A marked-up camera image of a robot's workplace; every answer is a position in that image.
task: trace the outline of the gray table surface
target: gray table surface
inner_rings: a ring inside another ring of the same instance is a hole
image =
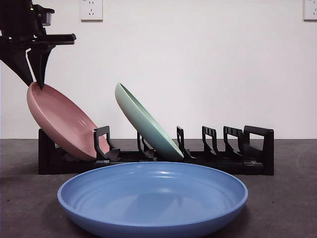
[[[135,140],[113,140],[135,150]],[[75,174],[38,175],[37,140],[2,139],[0,232],[2,238],[96,238],[73,224],[56,192]],[[260,140],[251,141],[261,146]],[[185,140],[202,150],[201,140]],[[222,141],[218,142],[223,149]],[[275,140],[275,175],[237,175],[249,199],[241,214],[205,238],[317,238],[317,140]]]

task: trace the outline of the electrical outlet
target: electrical outlet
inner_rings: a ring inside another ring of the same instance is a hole
[[[82,21],[102,21],[103,0],[80,0],[80,19]]]
[[[304,21],[317,21],[317,0],[304,0]]]

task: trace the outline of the blue bowl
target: blue bowl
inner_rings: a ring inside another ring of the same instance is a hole
[[[77,175],[57,197],[74,223],[101,237],[198,238],[234,220],[248,190],[212,168],[142,162]]]

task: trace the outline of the black dish rack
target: black dish rack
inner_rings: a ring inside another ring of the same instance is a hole
[[[264,137],[263,148],[250,145],[250,134]],[[110,151],[104,154],[99,147],[99,136],[106,135]],[[211,137],[211,145],[207,143],[206,135]],[[244,127],[244,130],[228,126],[223,127],[225,150],[217,148],[216,130],[202,126],[203,151],[190,151],[185,148],[184,130],[177,127],[178,147],[184,154],[180,163],[207,166],[230,174],[242,175],[274,175],[274,131],[255,126]],[[237,137],[238,148],[232,148],[228,135]],[[110,127],[104,126],[94,130],[94,146],[97,159],[92,162],[82,161],[65,152],[39,129],[39,174],[70,174],[131,162],[169,161],[153,148],[150,148],[144,138],[137,133],[138,151],[121,151],[110,140]]]

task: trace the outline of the plate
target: plate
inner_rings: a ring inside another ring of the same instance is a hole
[[[216,169],[136,162],[75,176],[57,197],[74,223],[101,237],[198,238],[234,220],[248,190]]]
[[[171,161],[181,161],[184,158],[163,128],[121,83],[115,88],[115,99],[134,128],[160,155]]]
[[[41,129],[67,153],[81,160],[96,160],[94,129],[97,126],[71,100],[45,84],[41,90],[37,82],[31,83],[27,102],[32,116]],[[106,153],[106,139],[99,137],[101,149]]]

